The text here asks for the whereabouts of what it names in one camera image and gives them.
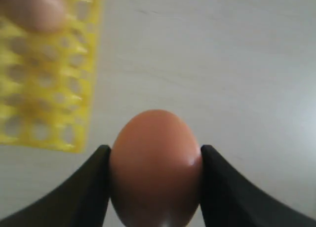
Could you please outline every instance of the brown egg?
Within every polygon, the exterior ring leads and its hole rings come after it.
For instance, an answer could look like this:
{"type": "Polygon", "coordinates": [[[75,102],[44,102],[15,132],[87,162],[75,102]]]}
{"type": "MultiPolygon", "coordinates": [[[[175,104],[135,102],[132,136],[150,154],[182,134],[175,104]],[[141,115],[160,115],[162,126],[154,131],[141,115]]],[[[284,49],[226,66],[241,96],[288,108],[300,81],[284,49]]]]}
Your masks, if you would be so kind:
{"type": "Polygon", "coordinates": [[[127,227],[184,227],[197,209],[200,148],[172,113],[134,117],[114,143],[110,171],[112,203],[127,227]]]}
{"type": "Polygon", "coordinates": [[[53,32],[66,18],[65,0],[1,0],[4,13],[29,31],[53,32]]]}

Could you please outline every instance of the yellow plastic tray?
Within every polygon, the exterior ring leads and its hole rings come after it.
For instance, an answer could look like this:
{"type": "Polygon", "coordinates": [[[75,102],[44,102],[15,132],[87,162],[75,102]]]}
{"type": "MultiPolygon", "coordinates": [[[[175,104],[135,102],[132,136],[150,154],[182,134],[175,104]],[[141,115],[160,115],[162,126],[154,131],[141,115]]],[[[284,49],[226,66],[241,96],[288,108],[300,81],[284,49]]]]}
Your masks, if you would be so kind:
{"type": "Polygon", "coordinates": [[[102,0],[68,0],[67,24],[28,33],[0,16],[0,144],[80,152],[102,0]]]}

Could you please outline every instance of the yellow egg tray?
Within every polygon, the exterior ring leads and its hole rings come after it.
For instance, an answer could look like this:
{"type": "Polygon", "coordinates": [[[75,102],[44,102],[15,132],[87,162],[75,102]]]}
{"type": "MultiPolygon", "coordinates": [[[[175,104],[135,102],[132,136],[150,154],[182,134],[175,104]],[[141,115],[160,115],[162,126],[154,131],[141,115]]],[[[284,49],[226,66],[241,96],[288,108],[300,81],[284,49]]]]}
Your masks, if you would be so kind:
{"type": "Polygon", "coordinates": [[[55,34],[0,16],[0,144],[80,152],[89,125],[102,0],[67,0],[55,34]]]}

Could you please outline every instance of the white surface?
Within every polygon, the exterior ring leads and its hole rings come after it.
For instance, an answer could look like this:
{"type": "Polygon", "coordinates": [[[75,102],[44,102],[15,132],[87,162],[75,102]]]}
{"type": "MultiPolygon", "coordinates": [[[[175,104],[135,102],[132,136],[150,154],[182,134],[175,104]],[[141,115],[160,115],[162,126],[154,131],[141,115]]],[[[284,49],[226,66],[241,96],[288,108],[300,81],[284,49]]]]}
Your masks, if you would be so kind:
{"type": "MultiPolygon", "coordinates": [[[[0,217],[49,192],[135,114],[171,110],[263,190],[316,218],[316,0],[106,0],[81,155],[0,148],[0,217]]],[[[107,226],[122,226],[112,209],[107,226]]],[[[200,212],[192,221],[202,227],[200,212]]]]}

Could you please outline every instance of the egg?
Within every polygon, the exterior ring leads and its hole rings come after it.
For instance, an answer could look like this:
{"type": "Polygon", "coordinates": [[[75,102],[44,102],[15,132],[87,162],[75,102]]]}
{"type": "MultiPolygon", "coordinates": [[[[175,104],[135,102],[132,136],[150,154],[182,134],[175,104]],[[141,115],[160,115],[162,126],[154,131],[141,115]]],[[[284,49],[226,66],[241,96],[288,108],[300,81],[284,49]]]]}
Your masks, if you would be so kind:
{"type": "Polygon", "coordinates": [[[184,227],[199,204],[200,148],[170,112],[134,117],[113,145],[110,172],[112,203],[127,227],[184,227]]]}
{"type": "Polygon", "coordinates": [[[3,12],[29,31],[53,32],[66,19],[65,0],[1,0],[3,12]]]}

